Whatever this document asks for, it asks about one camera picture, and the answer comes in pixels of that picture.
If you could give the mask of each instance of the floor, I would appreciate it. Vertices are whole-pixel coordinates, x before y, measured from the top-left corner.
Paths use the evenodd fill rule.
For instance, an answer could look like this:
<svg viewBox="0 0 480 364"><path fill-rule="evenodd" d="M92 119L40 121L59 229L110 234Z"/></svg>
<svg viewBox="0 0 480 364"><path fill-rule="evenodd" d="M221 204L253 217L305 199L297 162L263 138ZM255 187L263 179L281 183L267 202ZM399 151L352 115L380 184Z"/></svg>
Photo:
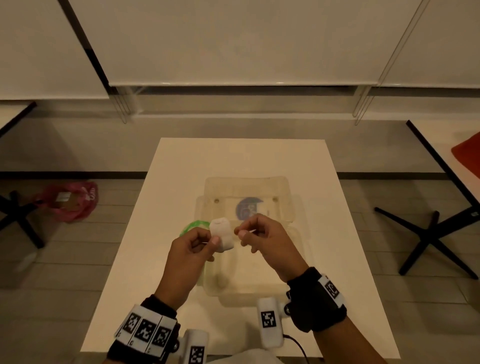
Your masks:
<svg viewBox="0 0 480 364"><path fill-rule="evenodd" d="M0 193L27 197L52 182L0 181ZM100 203L86 220L60 224L32 214L48 242L38 254L17 226L0 233L0 362L102 361L104 354L78 352L143 181L96 182ZM463 196L449 181L340 182L402 356L389 362L478 363L480 283L431 247L399 276L417 239L372 211L380 206L426 227L434 209L444 219L468 207ZM443 242L480 273L480 223Z"/></svg>

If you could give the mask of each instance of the white tabletop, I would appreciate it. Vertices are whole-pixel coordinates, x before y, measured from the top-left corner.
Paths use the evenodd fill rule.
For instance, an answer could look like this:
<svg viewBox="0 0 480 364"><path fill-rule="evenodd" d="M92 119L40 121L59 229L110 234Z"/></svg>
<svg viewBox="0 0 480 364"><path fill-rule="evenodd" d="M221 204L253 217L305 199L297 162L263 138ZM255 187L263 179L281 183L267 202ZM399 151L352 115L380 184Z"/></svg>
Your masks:
<svg viewBox="0 0 480 364"><path fill-rule="evenodd" d="M452 154L452 148L480 132L480 120L411 120L472 195L480 202L480 179Z"/></svg>
<svg viewBox="0 0 480 364"><path fill-rule="evenodd" d="M31 101L2 101L0 102L0 129L7 125L14 117L30 105Z"/></svg>
<svg viewBox="0 0 480 364"><path fill-rule="evenodd" d="M83 352L106 352L135 303L156 288L171 241L193 220L208 177L288 178L307 263L344 294L348 315L385 358L399 358L357 231L324 140L162 138L105 284ZM195 287L178 311L182 333L210 334L209 354L260 347L256 307L224 307ZM284 332L308 356L321 356L311 333L284 319ZM301 356L289 340L272 350Z"/></svg>

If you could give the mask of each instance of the hand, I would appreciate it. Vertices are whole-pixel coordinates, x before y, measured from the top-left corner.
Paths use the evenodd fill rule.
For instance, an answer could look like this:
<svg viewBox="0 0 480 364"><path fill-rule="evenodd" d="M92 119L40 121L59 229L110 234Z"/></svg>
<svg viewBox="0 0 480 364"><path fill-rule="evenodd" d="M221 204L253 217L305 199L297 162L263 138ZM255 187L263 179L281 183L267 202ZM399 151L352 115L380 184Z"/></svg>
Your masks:
<svg viewBox="0 0 480 364"><path fill-rule="evenodd" d="M256 214L235 228L242 246L250 245L252 253L262 253L265 261L287 282L305 272L308 264L300 255L282 224L265 215Z"/></svg>
<svg viewBox="0 0 480 364"><path fill-rule="evenodd" d="M201 228L193 228L176 238L155 296L177 311L195 287L205 262L213 262L213 253L219 244L218 236L212 237L209 230Z"/></svg>

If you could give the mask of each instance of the black cable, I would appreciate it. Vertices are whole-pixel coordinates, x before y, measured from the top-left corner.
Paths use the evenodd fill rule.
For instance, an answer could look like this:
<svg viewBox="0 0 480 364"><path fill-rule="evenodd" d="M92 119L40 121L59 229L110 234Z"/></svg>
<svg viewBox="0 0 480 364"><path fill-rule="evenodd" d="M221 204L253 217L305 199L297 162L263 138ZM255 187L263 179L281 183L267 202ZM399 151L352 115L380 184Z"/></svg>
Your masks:
<svg viewBox="0 0 480 364"><path fill-rule="evenodd" d="M283 334L283 337L286 338L286 339L290 339L290 340L292 340L294 343L296 343L296 344L299 346L301 352L303 353L303 356L305 357L305 360L307 361L307 364L310 364L310 362L308 361L308 358L307 358L307 354L305 354L305 351L304 351L303 348L301 347L300 343L299 343L298 341L296 341L296 340L295 340L293 337L291 337L290 335L285 335L285 334Z"/></svg>

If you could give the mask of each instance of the pink plastic bag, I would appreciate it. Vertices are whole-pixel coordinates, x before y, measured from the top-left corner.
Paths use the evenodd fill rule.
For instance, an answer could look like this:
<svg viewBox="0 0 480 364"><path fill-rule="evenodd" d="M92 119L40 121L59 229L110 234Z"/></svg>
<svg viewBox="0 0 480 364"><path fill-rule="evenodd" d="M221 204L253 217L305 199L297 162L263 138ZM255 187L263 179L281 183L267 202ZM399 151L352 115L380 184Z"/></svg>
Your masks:
<svg viewBox="0 0 480 364"><path fill-rule="evenodd" d="M61 192L78 195L73 208L59 207L57 197ZM60 221L78 221L86 218L95 209L98 203L98 186L95 182L71 182L62 186L50 185L41 194L35 196L35 200L37 206L48 208Z"/></svg>

